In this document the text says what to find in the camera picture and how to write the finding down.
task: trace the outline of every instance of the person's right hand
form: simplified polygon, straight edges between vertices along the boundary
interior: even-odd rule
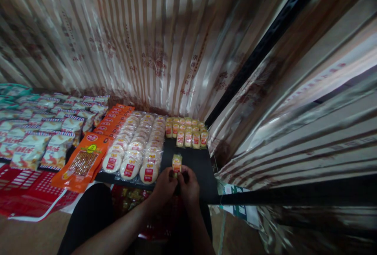
[[[182,172],[187,172],[189,177],[188,182],[185,183],[183,175],[178,172],[178,181],[181,186],[181,197],[186,210],[199,207],[199,183],[196,179],[196,175],[188,166],[183,165],[181,170]]]

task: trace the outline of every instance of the wooden floor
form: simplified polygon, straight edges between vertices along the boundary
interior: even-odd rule
[[[257,230],[223,210],[217,210],[217,214],[211,210],[211,214],[213,247],[217,255],[265,254]],[[1,254],[56,254],[69,219],[70,215],[63,212],[55,212],[38,223],[0,216]]]

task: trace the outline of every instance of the hand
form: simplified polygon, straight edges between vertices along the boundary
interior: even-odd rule
[[[175,178],[169,177],[172,167],[167,167],[162,171],[162,173],[157,178],[156,186],[149,196],[151,199],[151,204],[156,210],[161,210],[163,206],[172,198],[174,190],[178,184],[178,181]]]
[[[178,172],[178,181],[181,186],[181,197],[183,203],[185,204],[186,210],[199,207],[199,183],[196,179],[196,175],[192,169],[188,166],[183,165],[181,168],[182,172],[187,172],[189,180],[185,183],[183,175]]]

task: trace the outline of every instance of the orange snack package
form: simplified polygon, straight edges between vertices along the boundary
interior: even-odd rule
[[[83,193],[95,177],[113,138],[88,133],[73,152],[68,163],[51,180],[51,185]]]

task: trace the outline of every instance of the person's left hand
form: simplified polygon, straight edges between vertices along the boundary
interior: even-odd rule
[[[172,170],[172,167],[167,167],[162,171],[157,178],[156,186],[154,187],[151,196],[148,197],[148,200],[151,200],[151,204],[154,205],[157,210],[162,209],[162,207],[171,199],[178,184],[176,178],[169,177],[169,173]]]

